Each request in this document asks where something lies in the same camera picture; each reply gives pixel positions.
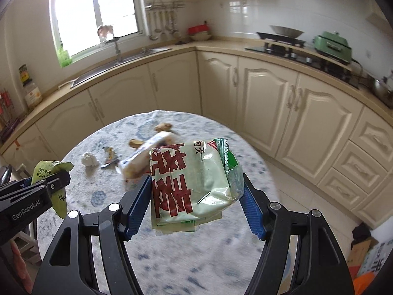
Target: window pane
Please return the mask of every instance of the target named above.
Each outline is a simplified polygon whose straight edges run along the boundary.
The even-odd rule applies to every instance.
[[[58,30],[70,55],[100,43],[93,0],[55,0]]]
[[[104,25],[112,25],[115,36],[138,32],[133,0],[98,0]]]

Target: wooden countertop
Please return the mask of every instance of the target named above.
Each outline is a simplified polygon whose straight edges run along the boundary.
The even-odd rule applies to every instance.
[[[0,154],[3,154],[4,151],[14,142],[24,131],[26,131],[30,126],[32,126],[36,121],[38,121],[41,117],[43,117],[50,110],[61,104],[62,102],[68,100],[70,97],[78,94],[79,92],[88,89],[94,84],[101,82],[111,76],[124,72],[126,70],[135,68],[137,66],[156,61],[159,59],[163,59],[166,57],[170,57],[173,55],[190,52],[190,51],[208,51],[208,52],[217,52],[217,53],[225,53],[230,55],[237,55],[241,57],[248,57],[251,59],[261,60],[265,62],[270,62],[273,64],[281,65],[286,68],[296,70],[298,72],[313,76],[319,80],[324,81],[327,84],[330,84],[343,92],[349,94],[350,96],[358,99],[364,105],[372,109],[375,113],[377,113],[380,117],[382,117],[386,122],[388,122],[391,126],[393,126],[393,110],[389,109],[386,105],[384,105],[379,99],[377,99],[368,89],[361,88],[356,89],[351,85],[338,80],[324,72],[316,70],[314,68],[310,68],[304,64],[300,64],[298,62],[294,62],[291,60],[287,60],[284,58],[268,55],[265,53],[258,53],[253,51],[247,51],[244,48],[251,46],[262,46],[262,40],[251,40],[244,39],[240,41],[236,41],[235,38],[219,38],[219,40],[205,41],[205,42],[191,42],[184,45],[167,45],[167,47],[172,48],[172,50],[160,52],[154,55],[149,55],[147,57],[128,62],[126,64],[117,66],[116,68],[110,69],[100,75],[79,84],[74,88],[70,88],[71,84],[68,84],[62,87],[60,90],[56,90],[49,96],[46,96],[43,101],[27,116],[25,120],[22,121],[21,124],[15,129],[13,134],[9,137],[9,139],[2,145],[0,148]]]

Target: green lid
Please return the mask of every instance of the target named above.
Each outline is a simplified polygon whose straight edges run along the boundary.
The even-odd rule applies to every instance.
[[[348,46],[347,40],[344,39],[343,37],[341,37],[338,32],[330,33],[330,32],[325,31],[320,36],[323,37],[323,38],[327,38],[327,39],[329,39],[331,41],[340,43],[341,45]]]

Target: drawer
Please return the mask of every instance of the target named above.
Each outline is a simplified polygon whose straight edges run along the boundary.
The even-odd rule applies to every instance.
[[[349,210],[367,197],[359,186],[334,168],[328,170],[318,187]]]
[[[352,212],[374,229],[393,216],[392,206],[393,174],[389,174]]]
[[[386,170],[393,167],[393,128],[369,108],[364,107],[350,138]]]
[[[333,167],[366,193],[371,193],[388,175],[371,155],[351,141],[347,142]]]

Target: silver screw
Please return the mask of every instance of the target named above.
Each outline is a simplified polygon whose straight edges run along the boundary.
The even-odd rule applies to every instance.
[[[315,216],[316,218],[320,218],[321,215],[322,215],[321,211],[319,211],[319,210],[312,210],[312,211],[311,211],[311,214],[312,214],[313,216]]]
[[[279,209],[281,209],[281,204],[277,203],[277,202],[272,202],[272,203],[270,203],[270,208],[272,210],[279,210]]]
[[[76,218],[77,216],[78,216],[78,211],[76,211],[76,210],[73,210],[68,213],[69,218]]]
[[[120,205],[117,204],[117,203],[112,203],[111,205],[109,205],[108,208],[109,208],[110,211],[114,212],[114,211],[117,211],[120,208]]]

